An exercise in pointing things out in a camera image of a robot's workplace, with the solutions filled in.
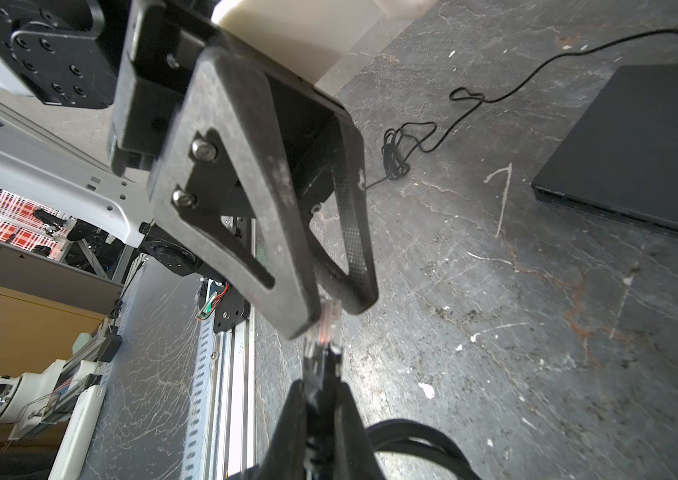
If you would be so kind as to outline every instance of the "black laptop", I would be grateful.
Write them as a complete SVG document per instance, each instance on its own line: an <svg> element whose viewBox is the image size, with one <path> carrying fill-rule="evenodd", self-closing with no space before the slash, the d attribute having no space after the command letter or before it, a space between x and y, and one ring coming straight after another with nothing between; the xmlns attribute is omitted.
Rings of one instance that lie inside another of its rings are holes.
<svg viewBox="0 0 678 480"><path fill-rule="evenodd" d="M678 236L678 64L619 68L532 187L539 200Z"/></svg>

